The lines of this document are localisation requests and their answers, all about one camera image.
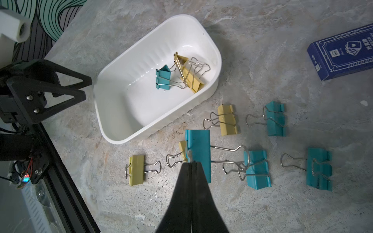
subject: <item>wall with wavy pattern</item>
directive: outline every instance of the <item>wall with wavy pattern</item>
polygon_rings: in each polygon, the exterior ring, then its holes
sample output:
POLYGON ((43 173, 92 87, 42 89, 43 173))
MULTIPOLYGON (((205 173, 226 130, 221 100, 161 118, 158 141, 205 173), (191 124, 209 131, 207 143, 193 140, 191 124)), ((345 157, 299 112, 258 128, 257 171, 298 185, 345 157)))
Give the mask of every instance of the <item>wall with wavy pattern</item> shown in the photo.
POLYGON ((31 23, 30 37, 16 44, 13 62, 44 58, 86 0, 0 0, 31 23))

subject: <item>yellow binder clip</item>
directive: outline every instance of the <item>yellow binder clip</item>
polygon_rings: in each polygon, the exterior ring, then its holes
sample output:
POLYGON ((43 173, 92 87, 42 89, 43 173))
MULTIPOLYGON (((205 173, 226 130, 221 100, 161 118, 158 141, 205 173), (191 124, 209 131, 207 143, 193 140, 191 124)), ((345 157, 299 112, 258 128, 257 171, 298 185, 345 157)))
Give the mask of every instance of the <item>yellow binder clip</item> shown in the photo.
POLYGON ((176 67, 181 74, 180 79, 193 91, 193 93, 199 91, 204 86, 201 78, 207 71, 211 70, 210 66, 206 63, 199 63, 195 57, 192 57, 192 59, 189 60, 187 57, 180 56, 177 52, 173 56, 176 67), (205 66, 209 69, 204 71, 198 78, 196 74, 203 70, 205 66))
POLYGON ((178 153, 176 155, 170 155, 170 154, 166 155, 166 163, 167 163, 168 167, 173 168, 178 163, 183 163, 183 162, 187 162, 188 161, 188 158, 186 157, 187 155, 185 153, 186 152, 186 148, 187 148, 186 145, 187 145, 186 141, 181 141, 181 142, 179 142, 179 149, 181 151, 180 153, 178 153), (170 165, 170 158, 177 158, 180 155, 182 156, 183 160, 174 162, 172 165, 170 165))
POLYGON ((217 114, 214 112, 210 113, 210 119, 204 119, 202 122, 203 129, 207 130, 211 127, 220 127, 222 136, 238 134, 238 129, 236 126, 236 118, 233 111, 232 105, 220 105, 217 108, 217 114), (211 122, 212 125, 205 127, 205 121, 211 122))
POLYGON ((144 182, 144 173, 148 172, 156 172, 157 174, 160 173, 162 170, 162 165, 160 161, 155 162, 154 164, 144 164, 144 156, 143 155, 133 155, 129 158, 129 165, 126 164, 125 176, 129 176, 129 185, 139 185, 144 182), (154 166, 159 164, 159 171, 157 170, 150 170, 144 171, 144 166, 154 166))

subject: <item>binder clip metal handle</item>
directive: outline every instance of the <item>binder clip metal handle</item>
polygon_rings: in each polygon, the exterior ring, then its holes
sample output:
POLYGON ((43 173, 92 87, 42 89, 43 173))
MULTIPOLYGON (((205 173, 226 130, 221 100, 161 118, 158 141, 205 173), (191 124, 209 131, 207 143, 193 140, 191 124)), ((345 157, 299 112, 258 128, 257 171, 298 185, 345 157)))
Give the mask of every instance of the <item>binder clip metal handle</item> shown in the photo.
POLYGON ((185 82, 185 77, 184 77, 184 75, 183 75, 183 71, 182 71, 182 65, 184 65, 184 63, 185 62, 187 62, 187 61, 184 61, 185 59, 187 59, 186 57, 181 57, 181 56, 179 56, 178 55, 178 53, 176 52, 176 53, 174 53, 174 62, 175 62, 175 64, 176 64, 176 68, 179 70, 179 72, 180 72, 180 74, 181 74, 181 77, 182 77, 182 79, 183 79, 183 82, 185 82))
MULTIPOLYGON (((217 147, 217 146, 211 146, 212 148, 215 148, 215 149, 222 149, 222 150, 225 150, 225 151, 237 151, 238 149, 240 148, 243 148, 244 151, 249 154, 249 151, 247 150, 247 148, 243 145, 239 145, 236 149, 228 149, 228 148, 224 148, 224 147, 217 147)), ((247 170, 247 168, 249 167, 249 163, 250 163, 250 157, 248 158, 249 161, 248 161, 248 165, 244 165, 244 162, 243 161, 240 161, 240 162, 234 162, 234 161, 229 161, 229 160, 214 160, 214 161, 211 161, 212 163, 222 163, 223 164, 223 170, 224 170, 224 164, 235 164, 238 169, 240 170, 247 170)))
POLYGON ((224 167, 224 164, 223 164, 223 172, 224 172, 225 174, 227 174, 227 175, 228 175, 229 173, 231 173, 232 171, 237 172, 237 173, 238 173, 238 176, 239 176, 239 179, 240 179, 241 181, 244 181, 245 178, 246 178, 246 176, 266 176, 266 177, 269 177, 268 174, 245 174, 244 177, 241 177, 241 172, 245 172, 245 173, 246 173, 246 171, 247 171, 247 169, 248 169, 249 167, 251 167, 251 166, 255 166, 255 165, 258 165, 258 164, 261 164, 261 163, 263 163, 263 162, 268 162, 268 160, 264 159, 264 160, 261 160, 261 161, 259 161, 259 162, 256 162, 256 163, 253 163, 253 164, 250 164, 250 165, 248 165, 248 166, 245 166, 245 169, 241 169, 240 166, 237 165, 237 163, 240 163, 240 164, 244 165, 244 161, 234 162, 234 164, 236 164, 236 165, 238 166, 238 169, 230 169, 229 171, 226 171, 226 170, 225 170, 225 167, 224 167))
MULTIPOLYGON (((156 162, 153 163, 153 164, 144 164, 144 166, 154 166, 154 165, 157 165, 157 163, 159 164, 159 171, 157 171, 157 170, 150 170, 150 171, 144 171, 144 173, 155 172, 155 173, 159 174, 159 173, 161 172, 161 170, 162 170, 162 164, 161 164, 160 161, 156 161, 156 162)), ((124 171, 124 174, 125 174, 125 176, 126 176, 126 179, 127 179, 127 177, 131 177, 131 175, 127 173, 127 169, 128 169, 130 166, 131 166, 131 164, 129 164, 129 165, 126 164, 126 170, 124 171)))
POLYGON ((174 162, 172 165, 170 165, 170 158, 177 158, 177 157, 179 157, 182 153, 183 153, 183 151, 180 152, 180 153, 178 153, 178 154, 176 154, 176 155, 170 155, 170 154, 166 155, 166 163, 167 163, 167 166, 170 167, 170 168, 173 168, 176 164, 185 162, 185 160, 181 160, 181 161, 174 162))
POLYGON ((187 87, 187 85, 185 84, 185 82, 175 82, 175 81, 172 81, 172 80, 166 79, 165 77, 162 77, 162 76, 160 76, 160 75, 159 75, 158 77, 159 77, 159 78, 162 78, 162 79, 165 79, 165 80, 167 80, 167 81, 169 81, 169 82, 176 83, 176 84, 184 84, 184 87, 181 87, 181 86, 179 86, 179 85, 160 84, 160 83, 157 83, 157 82, 156 82, 156 84, 159 85, 159 86, 176 86, 176 87, 178 87, 178 88, 180 88, 180 89, 184 89, 184 88, 187 87))
POLYGON ((325 179, 327 179, 328 181, 330 181, 330 179, 324 175, 321 171, 319 172, 315 172, 314 171, 314 164, 317 163, 318 165, 320 164, 326 164, 326 163, 330 163, 330 161, 324 161, 324 162, 318 162, 315 158, 312 160, 312 164, 311 164, 311 172, 312 172, 312 175, 313 176, 318 176, 318 175, 322 175, 325 179))
POLYGON ((234 115, 234 113, 232 113, 232 112, 230 112, 230 113, 223 113, 223 114, 216 114, 214 112, 210 112, 210 119, 203 119, 203 122, 202 122, 203 129, 204 130, 208 130, 211 127, 220 127, 220 125, 216 125, 218 123, 226 124, 226 125, 231 125, 231 126, 236 126, 236 124, 229 124, 229 123, 225 123, 225 122, 221 122, 221 121, 217 121, 217 122, 214 123, 214 120, 219 119, 219 116, 228 115, 228 114, 233 114, 234 115), (217 118, 212 119, 212 114, 216 115, 217 118), (211 122, 212 125, 210 125, 209 127, 206 128, 205 127, 205 121, 211 122))
MULTIPOLYGON (((286 166, 284 166, 283 164, 282 164, 282 158, 284 157, 284 156, 288 156, 289 158, 291 158, 292 160, 304 160, 304 161, 307 161, 307 159, 306 158, 294 158, 294 157, 291 157, 290 155, 288 155, 287 153, 283 153, 282 155, 281 155, 281 158, 280 158, 280 163, 281 163, 281 166, 282 167, 295 167, 295 168, 298 168, 298 169, 300 169, 300 170, 302 170, 302 171, 305 171, 305 172, 307 172, 307 170, 306 169, 303 169, 303 168, 301 168, 301 167, 298 167, 298 166, 295 166, 295 165, 292 165, 292 164, 290 164, 290 165, 286 165, 286 166)), ((318 164, 318 165, 320 165, 320 164, 326 164, 326 163, 330 163, 330 161, 324 161, 324 162, 318 162, 315 158, 312 160, 312 163, 311 163, 311 173, 312 173, 312 175, 313 176, 317 176, 317 175, 322 175, 324 178, 326 178, 327 180, 330 180, 326 175, 324 175, 322 172, 315 172, 314 171, 314 164, 318 164)))
POLYGON ((125 177, 129 177, 129 185, 139 185, 144 182, 144 173, 155 172, 159 174, 162 170, 162 165, 160 161, 156 161, 154 164, 145 164, 143 155, 133 155, 129 158, 129 165, 126 164, 125 177), (145 166, 154 166, 159 164, 158 170, 144 171, 145 166))
POLYGON ((280 158, 280 163, 281 163, 281 166, 282 166, 282 167, 295 167, 295 168, 298 168, 298 169, 300 169, 300 170, 302 170, 302 171, 307 171, 306 169, 303 169, 303 168, 301 168, 301 167, 298 167, 298 166, 295 166, 295 165, 292 165, 292 164, 284 166, 284 165, 282 164, 282 158, 283 158, 285 155, 288 156, 289 158, 291 158, 292 160, 304 160, 304 161, 307 161, 306 158, 294 158, 294 157, 291 157, 290 155, 288 155, 287 153, 283 153, 283 154, 281 155, 281 158, 280 158))
MULTIPOLYGON (((171 66, 170 70, 176 65, 176 63, 173 64, 173 66, 171 66)), ((174 72, 175 70, 177 69, 177 67, 175 67, 175 69, 171 70, 170 72, 174 72)))
POLYGON ((207 72, 207 71, 210 71, 211 70, 211 67, 208 65, 208 64, 201 64, 201 63, 199 63, 199 61, 197 60, 197 58, 195 58, 195 57, 192 57, 192 59, 190 60, 190 61, 188 61, 188 64, 190 64, 191 66, 190 66, 190 68, 189 68, 189 70, 188 70, 188 74, 186 75, 186 78, 188 77, 188 75, 189 75, 189 73, 190 73, 190 70, 192 69, 192 66, 193 65, 195 65, 195 68, 194 68, 194 71, 193 71, 193 79, 192 79, 192 86, 194 86, 194 79, 195 79, 195 75, 197 74, 197 73, 199 73, 202 69, 203 69, 203 66, 208 66, 209 67, 209 69, 208 70, 206 70, 206 71, 204 71, 203 73, 202 73, 202 75, 200 76, 200 78, 202 78, 202 76, 207 72))
POLYGON ((265 112, 265 110, 267 110, 267 111, 270 112, 270 113, 283 113, 283 112, 281 112, 281 111, 270 111, 266 106, 264 106, 264 107, 263 107, 263 114, 262 114, 261 116, 254 116, 254 115, 252 115, 252 114, 247 114, 247 115, 246 115, 246 118, 245 118, 246 125, 249 126, 249 127, 252 126, 252 125, 254 125, 254 124, 267 125, 266 123, 260 123, 260 122, 254 122, 254 123, 248 124, 248 123, 247 123, 247 118, 248 118, 249 116, 251 116, 251 117, 254 117, 254 118, 260 118, 260 117, 263 117, 264 120, 272 120, 272 121, 274 121, 277 125, 279 125, 279 126, 281 126, 281 127, 284 127, 284 125, 280 124, 279 122, 277 122, 277 121, 276 121, 275 119, 273 119, 272 117, 267 117, 267 118, 266 118, 266 112, 265 112))

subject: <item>binder clip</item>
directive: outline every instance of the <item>binder clip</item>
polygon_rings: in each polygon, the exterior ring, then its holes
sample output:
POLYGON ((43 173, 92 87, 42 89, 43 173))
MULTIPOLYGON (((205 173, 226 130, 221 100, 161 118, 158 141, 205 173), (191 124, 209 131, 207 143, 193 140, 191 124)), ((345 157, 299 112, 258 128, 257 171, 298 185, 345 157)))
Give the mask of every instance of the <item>binder clip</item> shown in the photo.
POLYGON ((243 165, 242 162, 233 162, 228 160, 211 160, 211 148, 221 149, 225 151, 237 151, 240 148, 243 148, 246 152, 248 150, 245 146, 240 145, 235 149, 229 149, 224 147, 217 147, 210 145, 210 131, 209 130, 185 130, 185 141, 179 143, 179 148, 181 152, 176 155, 168 154, 166 155, 166 164, 168 167, 173 168, 178 163, 183 162, 201 162, 203 171, 206 176, 206 180, 208 183, 211 183, 211 163, 223 163, 223 164, 235 164, 241 170, 246 170, 248 166, 243 165), (170 158, 177 158, 180 155, 183 156, 183 160, 174 162, 172 165, 170 164, 170 158))
POLYGON ((214 112, 210 113, 210 119, 203 119, 202 122, 203 129, 207 130, 211 127, 220 127, 220 131, 222 133, 222 136, 225 135, 232 135, 232 134, 238 134, 237 126, 236 126, 236 118, 233 112, 233 106, 232 105, 220 105, 217 108, 217 114, 214 112), (209 127, 205 127, 205 121, 211 122, 212 125, 209 127))
POLYGON ((129 158, 129 165, 126 164, 126 170, 125 170, 125 176, 127 179, 127 176, 129 176, 129 185, 139 185, 144 182, 144 173, 148 172, 156 172, 159 174, 162 170, 162 165, 160 161, 155 162, 154 164, 144 164, 144 156, 143 155, 133 155, 129 158), (157 170, 150 170, 150 171, 144 171, 144 166, 154 166, 156 164, 159 164, 159 171, 157 170))
POLYGON ((293 158, 287 153, 281 155, 280 163, 282 167, 295 167, 307 172, 306 184, 320 189, 332 191, 332 181, 329 179, 332 176, 332 166, 329 164, 332 160, 332 153, 322 148, 308 148, 307 158, 293 158), (284 166, 282 159, 288 156, 292 160, 307 161, 307 169, 300 168, 295 165, 284 166))
POLYGON ((244 165, 245 169, 231 169, 228 172, 224 168, 223 172, 229 174, 232 171, 237 172, 241 181, 247 180, 247 185, 256 190, 271 187, 271 179, 269 177, 269 168, 267 161, 267 152, 264 150, 249 151, 249 157, 247 151, 244 151, 244 161, 236 162, 244 165))
POLYGON ((171 80, 171 72, 175 71, 170 70, 167 65, 164 65, 161 69, 156 69, 156 88, 162 88, 165 90, 169 90, 171 86, 177 86, 180 89, 186 88, 186 84, 184 82, 175 82, 171 80))
POLYGON ((269 104, 263 107, 263 115, 254 116, 247 114, 246 116, 246 125, 252 126, 254 124, 267 125, 268 136, 286 136, 285 128, 285 112, 284 104, 271 101, 269 104), (252 124, 247 123, 247 118, 251 116, 254 118, 263 117, 267 123, 254 122, 252 124))
POLYGON ((199 91, 204 86, 204 83, 201 81, 201 78, 207 71, 211 70, 210 66, 206 63, 199 63, 199 61, 195 57, 192 57, 192 59, 189 60, 187 57, 180 56, 177 52, 175 52, 173 56, 176 68, 179 70, 181 74, 180 79, 183 81, 183 83, 185 83, 185 85, 187 85, 193 91, 193 93, 199 91), (198 78, 196 74, 199 73, 204 66, 207 66, 209 69, 204 71, 202 75, 198 78))

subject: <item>teal binder clip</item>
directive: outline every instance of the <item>teal binder clip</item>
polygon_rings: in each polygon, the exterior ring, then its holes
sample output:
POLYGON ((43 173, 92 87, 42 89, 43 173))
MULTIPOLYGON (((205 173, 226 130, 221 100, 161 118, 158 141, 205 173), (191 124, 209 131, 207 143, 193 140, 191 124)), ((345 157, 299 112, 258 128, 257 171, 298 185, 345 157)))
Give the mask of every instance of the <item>teal binder clip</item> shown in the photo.
POLYGON ((332 160, 332 153, 322 148, 308 148, 308 156, 306 158, 293 158, 284 153, 281 155, 280 163, 282 167, 295 167, 307 173, 306 184, 320 189, 332 191, 332 181, 329 179, 332 176, 332 166, 329 164, 332 160), (306 160, 307 170, 295 165, 284 166, 282 158, 288 156, 292 160, 306 160))
MULTIPOLYGON (((246 170, 247 185, 253 189, 262 189, 271 187, 271 178, 269 177, 269 168, 266 151, 249 151, 251 162, 246 170)), ((245 165, 247 165, 247 153, 244 152, 245 165)))
POLYGON ((171 70, 167 65, 161 69, 156 69, 156 88, 170 89, 171 70))
POLYGON ((206 180, 211 183, 211 146, 209 130, 185 130, 188 162, 201 162, 206 180))
POLYGON ((235 164, 243 172, 247 170, 247 167, 251 166, 244 165, 244 161, 232 162, 229 160, 211 160, 211 148, 221 149, 224 151, 237 151, 240 148, 244 149, 245 153, 248 153, 248 150, 245 146, 239 145, 235 149, 229 149, 224 147, 212 146, 210 145, 210 131, 209 130, 185 130, 185 141, 179 142, 179 148, 181 152, 176 155, 168 154, 166 155, 166 164, 168 167, 173 168, 178 163, 192 162, 197 161, 201 162, 203 171, 206 176, 208 183, 211 183, 211 163, 222 163, 222 164, 235 164), (182 156, 183 159, 177 162, 170 164, 170 159, 176 159, 177 157, 182 156))
POLYGON ((267 125, 268 136, 286 136, 285 127, 285 112, 284 104, 271 101, 263 107, 263 114, 261 116, 254 116, 252 114, 246 115, 246 125, 252 126, 254 124, 267 125), (247 118, 251 116, 254 118, 263 117, 267 123, 254 122, 252 124, 247 123, 247 118))
POLYGON ((180 89, 184 89, 187 85, 185 82, 175 82, 170 80, 171 79, 171 72, 175 71, 170 70, 167 65, 164 65, 161 69, 156 69, 156 88, 162 88, 165 90, 169 90, 170 86, 177 86, 180 89))
POLYGON ((267 161, 267 152, 264 150, 249 151, 249 155, 250 157, 247 156, 247 150, 245 150, 244 161, 235 162, 236 165, 244 165, 244 169, 238 166, 238 169, 231 169, 229 171, 226 171, 223 164, 224 173, 229 174, 232 171, 237 172, 240 180, 244 181, 246 178, 247 185, 256 190, 271 187, 271 179, 269 177, 269 168, 267 161))

